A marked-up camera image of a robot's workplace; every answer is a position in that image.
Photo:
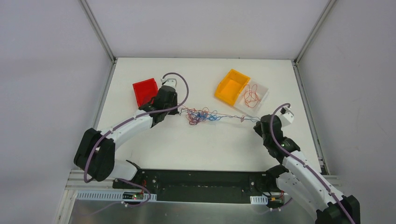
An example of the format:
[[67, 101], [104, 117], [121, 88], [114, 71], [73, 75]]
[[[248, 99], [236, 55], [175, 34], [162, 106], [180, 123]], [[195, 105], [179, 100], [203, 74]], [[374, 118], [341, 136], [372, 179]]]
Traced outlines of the red plastic bin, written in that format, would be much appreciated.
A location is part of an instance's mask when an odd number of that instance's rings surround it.
[[138, 107], [149, 102], [158, 92], [158, 86], [154, 78], [132, 84]]

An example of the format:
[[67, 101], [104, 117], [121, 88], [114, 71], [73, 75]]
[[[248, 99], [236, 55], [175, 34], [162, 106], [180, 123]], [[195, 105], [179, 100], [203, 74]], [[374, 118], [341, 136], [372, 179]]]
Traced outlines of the white plastic bin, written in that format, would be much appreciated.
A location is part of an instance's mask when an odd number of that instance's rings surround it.
[[249, 116], [255, 116], [264, 104], [269, 88], [251, 79], [242, 90], [234, 107]]

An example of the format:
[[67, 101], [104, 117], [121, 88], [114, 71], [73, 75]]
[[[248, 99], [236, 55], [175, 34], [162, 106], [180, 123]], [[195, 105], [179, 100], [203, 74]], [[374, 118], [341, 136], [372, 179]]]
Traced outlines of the orange plastic bin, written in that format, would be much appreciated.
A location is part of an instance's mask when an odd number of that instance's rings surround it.
[[234, 106], [242, 90], [250, 81], [250, 77], [231, 69], [218, 84], [214, 96], [224, 103]]

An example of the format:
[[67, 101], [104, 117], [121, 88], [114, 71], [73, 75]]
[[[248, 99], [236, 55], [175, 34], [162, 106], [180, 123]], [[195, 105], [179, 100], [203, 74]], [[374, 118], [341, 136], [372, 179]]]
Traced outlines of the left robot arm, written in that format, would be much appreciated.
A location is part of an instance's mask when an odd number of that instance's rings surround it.
[[142, 175], [137, 173], [137, 165], [117, 160], [115, 151], [135, 135], [164, 121], [167, 115], [177, 114], [176, 106], [175, 87], [163, 85], [156, 96], [139, 107], [131, 120], [102, 131], [86, 130], [73, 159], [74, 164], [98, 182], [111, 177], [124, 179], [132, 189], [140, 187]]

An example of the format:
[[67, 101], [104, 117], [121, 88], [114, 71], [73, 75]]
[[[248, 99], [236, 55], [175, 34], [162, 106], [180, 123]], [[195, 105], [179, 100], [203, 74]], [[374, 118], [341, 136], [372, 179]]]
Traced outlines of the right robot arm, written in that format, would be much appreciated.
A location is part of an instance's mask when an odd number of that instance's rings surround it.
[[279, 165], [267, 170], [265, 185], [281, 190], [303, 207], [316, 224], [359, 224], [360, 203], [346, 196], [311, 167], [300, 147], [284, 136], [282, 122], [276, 115], [265, 115], [256, 122], [255, 132]]

